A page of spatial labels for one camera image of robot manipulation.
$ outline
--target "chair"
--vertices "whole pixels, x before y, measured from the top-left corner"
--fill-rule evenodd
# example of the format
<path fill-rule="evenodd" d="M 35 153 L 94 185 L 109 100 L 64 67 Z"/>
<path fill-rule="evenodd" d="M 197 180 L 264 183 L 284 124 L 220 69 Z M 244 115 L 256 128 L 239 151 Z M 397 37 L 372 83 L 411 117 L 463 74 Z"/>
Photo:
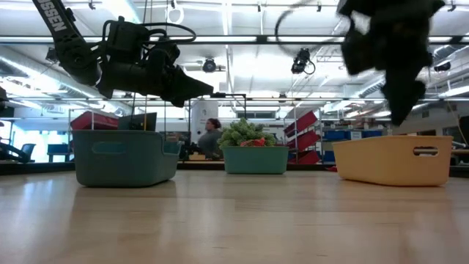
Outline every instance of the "chair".
<path fill-rule="evenodd" d="M 24 144 L 21 150 L 11 145 L 0 143 L 0 160 L 13 160 L 21 163 L 31 162 L 32 151 L 36 144 Z"/>

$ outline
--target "broccoli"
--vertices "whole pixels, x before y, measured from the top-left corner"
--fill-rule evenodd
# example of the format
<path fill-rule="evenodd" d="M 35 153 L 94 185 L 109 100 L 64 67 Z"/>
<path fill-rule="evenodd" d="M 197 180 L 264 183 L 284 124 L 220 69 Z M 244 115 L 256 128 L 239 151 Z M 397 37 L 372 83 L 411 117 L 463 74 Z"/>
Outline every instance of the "broccoli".
<path fill-rule="evenodd" d="M 270 133 L 263 133 L 264 125 L 248 123 L 242 118 L 239 122 L 232 122 L 229 128 L 225 128 L 223 135 L 218 140 L 221 147 L 239 146 L 242 142 L 252 139 L 265 139 L 266 146 L 273 146 L 275 138 Z"/>

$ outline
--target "green basket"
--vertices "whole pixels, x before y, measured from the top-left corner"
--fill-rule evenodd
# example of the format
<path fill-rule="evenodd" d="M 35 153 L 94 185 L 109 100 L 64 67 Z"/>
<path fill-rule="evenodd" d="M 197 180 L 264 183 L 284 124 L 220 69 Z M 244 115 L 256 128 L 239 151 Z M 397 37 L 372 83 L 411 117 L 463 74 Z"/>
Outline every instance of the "green basket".
<path fill-rule="evenodd" d="M 282 174 L 288 147 L 222 147 L 225 171 L 231 174 Z"/>

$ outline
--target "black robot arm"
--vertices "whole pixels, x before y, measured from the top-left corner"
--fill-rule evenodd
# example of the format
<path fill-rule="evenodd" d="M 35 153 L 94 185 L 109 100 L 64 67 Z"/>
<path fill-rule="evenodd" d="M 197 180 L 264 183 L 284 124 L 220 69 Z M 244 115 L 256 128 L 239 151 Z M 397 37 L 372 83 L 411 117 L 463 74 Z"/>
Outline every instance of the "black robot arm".
<path fill-rule="evenodd" d="M 60 66 L 78 83 L 96 86 L 107 98 L 120 89 L 157 95 L 183 107 L 185 100 L 213 92 L 213 87 L 174 66 L 180 55 L 176 40 L 170 40 L 163 29 L 149 30 L 147 26 L 173 26 L 193 35 L 179 42 L 196 39 L 191 29 L 171 23 L 134 24 L 119 17 L 118 21 L 104 23 L 102 41 L 88 44 L 73 23 L 72 10 L 60 0 L 33 2 L 52 34 Z M 161 35 L 158 41 L 150 41 L 154 34 Z"/>
<path fill-rule="evenodd" d="M 432 65 L 428 52 L 430 18 L 445 5 L 442 0 L 341 0 L 337 13 L 350 20 L 341 45 L 350 75 L 376 68 L 385 71 L 381 92 L 388 100 L 391 121 L 401 125 L 426 92 L 417 76 Z M 371 18 L 369 31 L 355 28 L 352 12 Z"/>
<path fill-rule="evenodd" d="M 78 83 L 96 85 L 101 76 L 99 51 L 92 51 L 93 45 L 81 36 L 73 23 L 72 10 L 66 10 L 60 0 L 33 0 L 33 3 L 52 34 L 60 65 Z"/>

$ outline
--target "wooden table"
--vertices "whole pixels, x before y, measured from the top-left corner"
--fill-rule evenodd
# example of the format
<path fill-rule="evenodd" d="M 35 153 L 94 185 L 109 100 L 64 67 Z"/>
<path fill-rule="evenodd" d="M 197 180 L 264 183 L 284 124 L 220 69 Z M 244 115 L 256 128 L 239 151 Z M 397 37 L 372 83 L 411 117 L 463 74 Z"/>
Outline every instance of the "wooden table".
<path fill-rule="evenodd" d="M 179 171 L 152 188 L 0 177 L 0 263 L 466 264 L 469 180 L 396 188 L 331 172 Z"/>

